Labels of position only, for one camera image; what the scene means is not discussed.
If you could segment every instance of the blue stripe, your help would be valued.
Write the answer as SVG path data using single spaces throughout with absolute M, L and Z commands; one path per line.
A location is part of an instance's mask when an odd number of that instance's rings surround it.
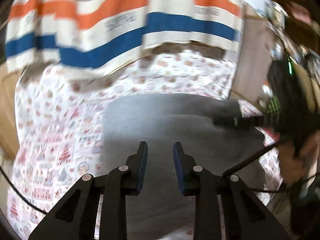
M 140 46 L 142 35 L 143 27 L 124 33 L 96 49 L 81 52 L 73 48 L 58 47 L 54 35 L 35 37 L 34 33 L 31 33 L 7 43 L 6 54 L 10 57 L 31 48 L 59 49 L 61 63 L 65 65 L 98 68 L 122 53 Z
M 189 16 L 153 12 L 147 15 L 145 33 L 162 31 L 200 32 L 223 37 L 233 41 L 235 30 L 212 21 L 196 20 Z

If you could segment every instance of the silver screw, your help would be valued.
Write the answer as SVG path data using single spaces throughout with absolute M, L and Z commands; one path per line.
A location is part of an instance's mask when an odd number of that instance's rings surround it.
M 201 172 L 203 169 L 202 169 L 201 166 L 196 165 L 196 166 L 193 166 L 193 170 L 196 171 L 196 172 Z
M 82 179 L 83 179 L 84 181 L 88 181 L 88 180 L 91 179 L 91 175 L 90 175 L 90 174 L 84 174 L 84 175 L 82 176 Z
M 233 174 L 230 176 L 230 180 L 233 182 L 237 182 L 239 180 L 239 177 L 237 175 Z
M 127 171 L 129 169 L 129 167 L 127 165 L 121 165 L 119 167 L 119 171 Z

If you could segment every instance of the striped cloth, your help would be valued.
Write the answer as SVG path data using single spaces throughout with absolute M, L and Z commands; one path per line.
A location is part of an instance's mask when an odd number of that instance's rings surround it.
M 106 75 L 164 42 L 238 51 L 241 0 L 15 0 L 9 71 L 53 61 Z

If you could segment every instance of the black object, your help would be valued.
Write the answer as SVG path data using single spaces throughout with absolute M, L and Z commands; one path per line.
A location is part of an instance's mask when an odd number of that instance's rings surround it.
M 277 219 L 239 177 L 234 175 L 232 181 L 196 166 L 194 158 L 184 154 L 180 142 L 173 147 L 173 158 L 181 193 L 196 196 L 194 240 L 221 239 L 218 195 L 227 240 L 290 239 Z
M 29 240 L 93 240 L 100 195 L 104 197 L 99 239 L 126 240 L 125 196 L 140 193 L 147 158 L 148 145 L 140 142 L 126 166 L 95 178 L 90 174 L 82 176 L 39 223 Z

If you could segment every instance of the patterned tablecloth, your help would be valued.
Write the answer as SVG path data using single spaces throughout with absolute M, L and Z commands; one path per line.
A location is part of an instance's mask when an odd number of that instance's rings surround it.
M 101 123 L 113 100 L 147 93 L 226 99 L 236 65 L 203 57 L 207 50 L 170 44 L 112 75 L 74 82 L 59 64 L 26 68 L 16 87 L 21 148 L 13 165 L 12 182 L 31 203 L 48 212 L 83 174 L 104 174 Z M 246 101 L 239 104 L 244 116 L 259 113 Z M 266 134 L 265 144 L 272 142 Z M 276 150 L 265 154 L 260 163 L 266 171 L 266 188 L 276 189 L 281 182 Z M 265 204 L 270 199 L 268 194 L 259 197 Z M 22 239 L 28 238 L 43 217 L 9 190 L 8 220 Z M 189 229 L 170 237 L 191 239 Z

